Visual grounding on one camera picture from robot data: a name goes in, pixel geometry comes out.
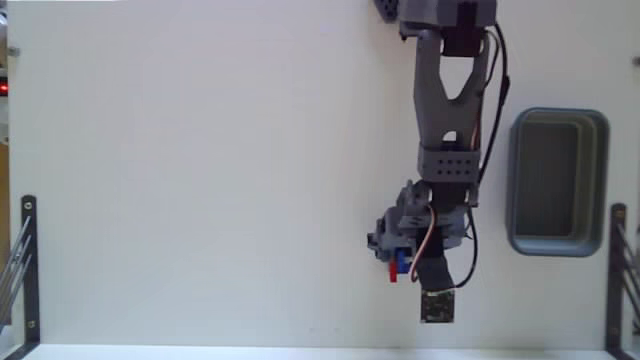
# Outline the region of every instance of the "cable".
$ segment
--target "cable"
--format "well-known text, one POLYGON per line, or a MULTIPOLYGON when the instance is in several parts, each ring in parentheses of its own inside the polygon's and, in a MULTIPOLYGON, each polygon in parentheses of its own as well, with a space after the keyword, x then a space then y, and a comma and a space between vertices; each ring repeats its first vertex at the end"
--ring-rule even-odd
POLYGON ((459 282, 457 285, 442 290, 429 290, 429 293, 431 294, 443 293, 464 287, 465 285, 467 285, 467 283, 469 283, 469 281, 473 277, 473 273, 476 271, 476 265, 478 263, 478 231, 476 230, 476 223, 473 220, 473 210, 471 209, 471 207, 467 209, 467 217, 469 217, 469 224, 471 224, 471 231, 473 233, 473 260, 471 261, 471 268, 469 269, 469 272, 467 273, 467 276, 464 278, 464 280, 459 282))
MULTIPOLYGON (((487 81, 484 83, 482 92, 484 92, 487 89, 487 87, 489 86, 489 83, 491 83, 491 80, 493 80, 493 74, 496 70, 496 64, 498 62, 498 55, 500 55, 500 50, 502 49, 502 46, 500 45, 500 40, 498 40, 498 36, 494 34, 492 31, 488 31, 488 30, 487 30, 487 34, 489 34, 489 36, 491 36, 491 38, 493 39, 496 48, 493 52, 493 60, 491 60, 491 71, 489 72, 489 77, 487 78, 487 81)), ((479 120, 476 121, 476 126, 473 128, 473 134, 471 135, 471 150, 477 149, 476 143, 478 140, 479 123, 480 123, 479 120)))
POLYGON ((431 212, 431 223, 429 224, 429 229, 427 230, 427 233, 424 236, 424 239, 422 240, 422 244, 420 244, 420 248, 418 248, 418 251, 416 252, 416 256, 414 256, 413 261, 411 262, 411 267, 409 268, 409 275, 411 276, 411 281, 412 282, 416 282, 418 281, 418 276, 416 275, 416 265, 418 265, 418 262, 420 261, 420 258, 422 257, 422 253, 424 252, 424 249, 427 247, 427 243, 429 242, 429 239, 431 238, 431 234, 433 233, 433 229, 435 229, 435 225, 436 225, 436 211, 433 209, 433 207, 431 205, 427 205, 427 207, 429 208, 429 212, 431 212))
POLYGON ((498 109, 496 111, 496 119, 493 122, 493 129, 491 130, 491 137, 489 138, 489 146, 487 147, 487 153, 482 161, 482 169, 480 169, 480 175, 478 176, 478 184, 482 182, 484 173, 489 165, 491 159, 491 153, 493 151, 493 145, 496 141, 496 135, 498 134, 498 128, 500 127, 500 118, 502 117, 502 110, 504 109, 504 103, 507 100, 507 94, 509 94, 509 88, 511 87, 511 79, 509 78, 509 63, 507 56, 507 43, 504 39, 504 34, 500 25, 496 22, 496 31, 498 32, 498 38, 500 39, 500 47, 502 52, 502 80, 500 82, 500 95, 498 98, 498 109))
POLYGON ((500 40, 498 40, 498 36, 494 34, 493 31, 487 31, 487 34, 489 34, 489 36, 491 36, 491 38, 495 42, 496 49, 493 52, 493 60, 491 61, 491 71, 489 72, 489 78, 487 79, 487 82, 484 83, 484 89, 486 89, 487 86, 489 86, 489 83, 493 79, 493 73, 496 70, 496 63, 498 62, 498 55, 500 55, 500 50, 502 49, 502 47, 500 46, 500 40))

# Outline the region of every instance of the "white table surface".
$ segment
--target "white table surface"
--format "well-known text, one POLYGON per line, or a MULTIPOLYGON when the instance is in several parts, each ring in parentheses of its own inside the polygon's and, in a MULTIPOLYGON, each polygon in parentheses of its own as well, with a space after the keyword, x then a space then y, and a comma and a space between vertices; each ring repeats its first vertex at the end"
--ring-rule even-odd
POLYGON ((26 360, 611 360, 604 351, 302 349, 183 346, 40 345, 26 360))

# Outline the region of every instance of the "white backdrop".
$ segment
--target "white backdrop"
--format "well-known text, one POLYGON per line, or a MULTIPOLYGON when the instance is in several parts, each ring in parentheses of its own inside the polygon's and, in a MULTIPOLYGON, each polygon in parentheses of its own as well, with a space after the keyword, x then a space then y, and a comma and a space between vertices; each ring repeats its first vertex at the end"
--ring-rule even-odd
MULTIPOLYGON (((369 0, 12 2, 13 223, 38 196, 43 341, 602 348, 606 251, 532 258, 507 241, 508 130, 532 106, 603 112, 607 202, 635 214, 639 14, 500 2, 513 87, 479 265, 456 323, 424 326, 418 286, 389 284, 365 247, 417 177, 418 142, 415 43, 369 0)), ((470 255, 449 252, 455 278, 470 255)))

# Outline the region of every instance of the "black wire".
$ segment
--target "black wire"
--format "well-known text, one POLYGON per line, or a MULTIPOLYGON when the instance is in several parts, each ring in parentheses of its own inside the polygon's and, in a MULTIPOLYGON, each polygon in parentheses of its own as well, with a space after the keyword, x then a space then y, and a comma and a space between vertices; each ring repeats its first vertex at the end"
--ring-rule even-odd
POLYGON ((502 117, 502 110, 504 109, 504 103, 507 100, 507 94, 509 93, 509 87, 511 86, 511 79, 509 78, 509 63, 507 56, 507 44, 504 39, 504 34, 500 25, 496 22, 496 31, 498 32, 498 38, 500 39, 500 48, 502 52, 502 80, 500 81, 500 95, 498 97, 498 109, 496 111, 496 119, 493 122, 493 129, 491 130, 491 137, 489 138, 489 146, 487 147, 487 153, 482 161, 482 169, 480 169, 480 175, 478 176, 478 184, 482 182, 484 173, 489 165, 491 159, 491 152, 493 151, 493 145, 496 141, 496 135, 498 134, 498 128, 500 127, 500 118, 502 117))
POLYGON ((469 224, 471 224, 471 232, 473 233, 473 260, 471 261, 471 269, 469 269, 469 273, 458 285, 455 286, 456 289, 460 289, 467 285, 469 280, 473 277, 473 273, 476 271, 476 264, 478 263, 478 232, 476 231, 476 223, 473 221, 473 210, 471 207, 467 210, 467 217, 469 218, 469 224))
MULTIPOLYGON (((487 169, 487 164, 489 163, 489 159, 491 158, 491 152, 493 151, 493 144, 495 143, 496 134, 498 132, 498 127, 500 126, 500 118, 502 117, 502 109, 504 107, 504 103, 507 99, 507 94, 509 93, 509 87, 511 86, 511 81, 509 79, 509 64, 507 57, 507 45, 504 39, 504 34, 502 33, 502 29, 500 25, 496 22, 495 25, 496 31, 498 32, 498 37, 500 39, 499 43, 496 41, 496 51, 493 57, 493 63, 491 65, 491 72, 489 74, 489 80, 485 84, 486 86, 489 84, 491 79, 493 78, 493 72, 495 70, 496 61, 498 59, 498 52, 502 52, 502 80, 500 81, 500 95, 498 99, 498 110, 496 112, 496 119, 493 123, 493 129, 491 130, 491 138, 489 139, 489 146, 487 148, 487 154, 485 155, 484 161, 482 162, 483 166, 480 170, 480 177, 478 180, 478 184, 482 181, 482 177, 484 175, 485 170, 487 169)), ((469 218, 469 226, 471 226, 471 232, 473 234, 473 260, 471 261, 471 268, 469 269, 469 273, 458 285, 455 286, 456 289, 460 289, 467 285, 469 280, 473 277, 473 273, 476 270, 476 265, 478 263, 478 231, 476 229, 476 223, 473 220, 473 210, 471 207, 467 210, 467 217, 469 218)))
POLYGON ((489 83, 493 79, 493 73, 496 70, 496 63, 498 62, 498 55, 499 55, 500 49, 501 49, 500 40, 498 40, 498 36, 496 34, 494 34, 493 31, 487 31, 487 34, 489 34, 489 36, 491 36, 491 38, 493 39, 493 42, 496 44, 496 49, 493 51, 493 60, 491 61, 491 71, 489 72, 489 78, 484 83, 483 90, 487 89, 487 86, 489 86, 489 83))

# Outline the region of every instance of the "metal rod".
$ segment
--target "metal rod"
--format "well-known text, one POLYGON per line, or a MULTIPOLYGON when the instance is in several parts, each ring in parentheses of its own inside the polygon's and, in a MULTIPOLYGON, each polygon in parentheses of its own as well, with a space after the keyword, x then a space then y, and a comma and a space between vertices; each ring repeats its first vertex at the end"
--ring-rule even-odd
POLYGON ((20 271, 20 265, 22 264, 22 259, 24 258, 24 255, 27 253, 27 248, 29 246, 29 244, 31 243, 31 235, 27 236, 27 241, 24 243, 24 246, 22 246, 22 251, 18 251, 18 254, 16 255, 16 265, 12 266, 12 271, 11 271, 11 275, 9 276, 9 282, 7 284, 1 284, 0 286, 0 309, 2 309, 5 304, 7 303, 7 300, 9 300, 9 297, 11 296, 11 287, 13 286, 13 282, 16 278, 16 276, 18 276, 18 273, 20 271))
POLYGON ((638 285, 638 279, 636 279, 635 274, 631 270, 631 265, 629 265, 626 259, 624 260, 624 267, 629 273, 629 278, 631 279, 633 290, 635 291, 636 295, 640 296, 640 285, 638 285))
POLYGON ((22 237, 24 236, 25 231, 27 231, 27 226, 29 226, 30 222, 31 222, 31 216, 27 216, 27 218, 24 221, 24 224, 22 224, 22 228, 20 229, 20 232, 18 233, 18 237, 16 238, 16 242, 15 242, 15 244, 13 244, 13 248, 11 249, 11 252, 9 253, 9 259, 7 259, 7 266, 5 266, 4 270, 2 270, 2 275, 0 275, 0 289, 2 289, 4 287, 4 282, 6 280, 7 273, 9 272, 9 269, 11 268, 11 264, 13 264, 13 262, 14 262, 14 258, 16 256, 16 253, 18 252, 18 249, 20 248, 20 244, 22 243, 22 237))
POLYGON ((640 307, 638 306, 638 302, 636 301, 636 298, 633 295, 633 291, 629 289, 629 284, 627 283, 627 280, 624 277, 622 278, 622 284, 624 285, 624 289, 627 291, 627 295, 629 295, 629 299, 631 300, 631 305, 633 305, 633 310, 636 313, 636 318, 640 318, 640 307))
POLYGON ((22 287, 22 282, 24 281, 24 275, 27 273, 27 268, 29 268, 29 264, 31 264, 31 255, 27 258, 27 261, 22 265, 20 269, 20 275, 18 276, 18 282, 16 286, 13 288, 11 292, 11 299, 9 301, 9 306, 2 309, 2 314, 0 315, 1 324, 6 324, 9 320, 9 315, 11 314, 11 308, 13 307, 13 303, 16 301, 16 297, 18 297, 18 293, 20 292, 20 288, 22 287))
POLYGON ((631 261, 632 267, 636 271, 640 272, 640 266, 638 265, 638 262, 636 261, 636 257, 633 255, 633 252, 631 251, 631 246, 629 245, 629 242, 627 241, 627 236, 626 236, 626 233, 625 233, 625 229, 622 227, 622 224, 618 224, 617 229, 618 229, 618 232, 620 233, 620 237, 622 238, 622 242, 624 243, 624 251, 631 258, 630 261, 631 261))

